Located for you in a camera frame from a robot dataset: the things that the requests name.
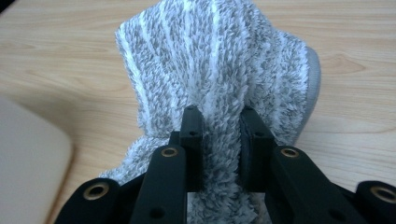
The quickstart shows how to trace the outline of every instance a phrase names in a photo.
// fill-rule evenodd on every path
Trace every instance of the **wood grain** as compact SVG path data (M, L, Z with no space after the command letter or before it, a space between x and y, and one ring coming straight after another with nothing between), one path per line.
M156 2L20 0L0 16L0 93L75 144L49 223L80 184L118 166L142 134L114 32ZM367 179L396 186L396 2L255 3L320 58L320 96L297 147L347 189Z

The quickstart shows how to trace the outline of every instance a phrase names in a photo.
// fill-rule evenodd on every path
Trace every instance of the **folded cloth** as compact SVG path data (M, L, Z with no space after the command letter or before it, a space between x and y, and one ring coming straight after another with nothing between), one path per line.
M237 184L239 115L253 107L280 145L292 145L318 97L316 53L248 0L162 0L124 22L116 39L145 135L101 177L124 184L146 172L152 151L180 129L183 109L197 105L205 189L189 193L188 222L269 222L263 195Z

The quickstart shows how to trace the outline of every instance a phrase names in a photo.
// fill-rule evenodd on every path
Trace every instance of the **wooden surface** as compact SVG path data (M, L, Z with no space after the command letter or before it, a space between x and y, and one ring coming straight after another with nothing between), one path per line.
M19 0L0 16L0 94L75 144L49 222L142 134L114 31L155 2ZM367 179L396 186L396 2L255 2L320 58L320 96L297 147L347 189Z

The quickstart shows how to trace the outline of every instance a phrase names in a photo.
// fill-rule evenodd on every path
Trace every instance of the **light wood tabletop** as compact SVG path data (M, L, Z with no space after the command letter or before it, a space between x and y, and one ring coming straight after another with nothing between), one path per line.
M19 0L0 16L0 94L74 143L49 222L142 134L114 32L156 2ZM396 1L255 3L320 59L318 103L296 146L342 187L373 179L396 186Z

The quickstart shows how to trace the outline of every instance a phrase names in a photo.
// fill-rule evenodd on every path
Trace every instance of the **striped towel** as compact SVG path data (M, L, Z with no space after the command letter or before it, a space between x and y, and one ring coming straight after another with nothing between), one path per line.
M316 53L247 0L163 0L124 22L116 39L145 135L101 177L124 184L146 172L152 151L180 129L183 109L197 105L205 190L189 193L188 222L270 222L263 195L237 184L239 114L252 106L280 145L292 145L318 97Z

